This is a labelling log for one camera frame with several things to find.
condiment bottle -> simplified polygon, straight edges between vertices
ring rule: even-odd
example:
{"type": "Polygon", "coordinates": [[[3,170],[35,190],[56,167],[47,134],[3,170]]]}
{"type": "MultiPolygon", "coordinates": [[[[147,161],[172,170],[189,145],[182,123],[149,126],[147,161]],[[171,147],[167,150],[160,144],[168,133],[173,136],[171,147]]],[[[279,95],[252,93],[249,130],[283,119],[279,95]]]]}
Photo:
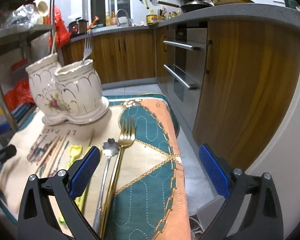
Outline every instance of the condiment bottle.
{"type": "Polygon", "coordinates": [[[149,13],[146,15],[146,22],[149,23],[155,23],[158,20],[158,16],[154,14],[154,10],[150,9],[149,13]]]}
{"type": "Polygon", "coordinates": [[[117,24],[117,17],[115,16],[114,12],[111,12],[111,25],[117,24]]]}
{"type": "Polygon", "coordinates": [[[110,15],[109,15],[109,13],[107,12],[107,13],[106,13],[106,26],[110,26],[110,25],[111,25],[110,15]]]}

cabinet handle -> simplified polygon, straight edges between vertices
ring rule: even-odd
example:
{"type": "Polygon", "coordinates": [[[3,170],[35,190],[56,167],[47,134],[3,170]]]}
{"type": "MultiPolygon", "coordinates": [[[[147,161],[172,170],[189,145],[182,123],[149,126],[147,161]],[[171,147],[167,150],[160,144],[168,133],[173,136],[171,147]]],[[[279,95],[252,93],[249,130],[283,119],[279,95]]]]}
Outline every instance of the cabinet handle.
{"type": "Polygon", "coordinates": [[[207,60],[208,60],[208,48],[209,45],[212,44],[212,40],[207,40],[207,46],[206,46],[206,58],[204,61],[204,67],[205,67],[205,73],[208,75],[210,73],[210,70],[207,69],[207,60]]]}
{"type": "Polygon", "coordinates": [[[183,85],[188,90],[196,90],[198,86],[196,84],[188,84],[186,81],[184,81],[177,73],[175,73],[171,68],[169,68],[167,65],[163,65],[163,67],[168,70],[168,72],[176,79],[178,80],[181,85],[183,85]]]}
{"type": "Polygon", "coordinates": [[[189,45],[187,43],[182,43],[182,42],[177,42],[177,41],[163,41],[163,44],[179,47],[182,49],[187,49],[187,50],[202,50],[201,47],[196,47],[189,45]]]}
{"type": "Polygon", "coordinates": [[[164,51],[164,52],[167,52],[167,50],[164,48],[164,44],[165,44],[164,42],[165,42],[166,39],[167,39],[167,36],[164,36],[164,37],[163,37],[163,51],[164,51]]]}

metal screw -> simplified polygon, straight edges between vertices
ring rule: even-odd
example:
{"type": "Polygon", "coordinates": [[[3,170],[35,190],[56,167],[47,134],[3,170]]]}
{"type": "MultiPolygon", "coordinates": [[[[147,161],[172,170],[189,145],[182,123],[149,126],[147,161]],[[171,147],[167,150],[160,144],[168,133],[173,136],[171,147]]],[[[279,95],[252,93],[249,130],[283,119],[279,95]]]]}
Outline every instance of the metal screw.
{"type": "Polygon", "coordinates": [[[63,177],[66,174],[65,170],[58,171],[58,176],[63,177]]]}
{"type": "Polygon", "coordinates": [[[242,174],[242,171],[240,169],[234,169],[233,172],[234,172],[234,174],[237,174],[237,175],[242,174]]]}
{"type": "Polygon", "coordinates": [[[29,177],[29,181],[33,181],[35,179],[36,175],[32,174],[30,177],[29,177]]]}
{"type": "Polygon", "coordinates": [[[265,173],[265,174],[263,174],[263,176],[266,178],[266,179],[271,179],[271,175],[269,174],[269,173],[265,173]]]}

blue gripper pad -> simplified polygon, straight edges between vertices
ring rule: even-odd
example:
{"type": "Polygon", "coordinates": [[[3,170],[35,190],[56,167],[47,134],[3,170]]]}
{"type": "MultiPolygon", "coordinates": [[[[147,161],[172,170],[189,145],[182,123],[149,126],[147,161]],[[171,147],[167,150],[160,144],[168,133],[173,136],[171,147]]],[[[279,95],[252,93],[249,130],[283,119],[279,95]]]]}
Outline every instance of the blue gripper pad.
{"type": "Polygon", "coordinates": [[[227,199],[230,196],[229,179],[206,145],[200,146],[199,159],[208,173],[217,193],[227,199]]]}
{"type": "Polygon", "coordinates": [[[69,195],[72,199],[80,197],[87,187],[94,171],[100,162],[100,151],[93,146],[84,157],[84,161],[72,177],[69,195]]]}

gray countertop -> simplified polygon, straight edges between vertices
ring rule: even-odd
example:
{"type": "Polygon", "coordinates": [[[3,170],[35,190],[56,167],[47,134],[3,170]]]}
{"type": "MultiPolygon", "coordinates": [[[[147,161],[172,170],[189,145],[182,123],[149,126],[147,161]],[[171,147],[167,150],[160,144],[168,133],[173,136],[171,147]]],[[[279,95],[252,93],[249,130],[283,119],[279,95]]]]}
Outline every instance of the gray countertop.
{"type": "MultiPolygon", "coordinates": [[[[117,27],[109,26],[94,30],[93,36],[103,35],[107,33],[115,33],[131,30],[147,30],[154,29],[169,24],[196,20],[213,20],[229,17],[243,17],[261,20],[270,20],[277,23],[285,24],[300,30],[300,12],[291,8],[278,5],[261,4],[261,3],[236,3],[218,5],[208,7],[192,12],[182,14],[170,20],[163,21],[155,26],[134,26],[134,27],[117,27]]],[[[71,42],[84,39],[84,35],[71,39],[71,42]]]]}

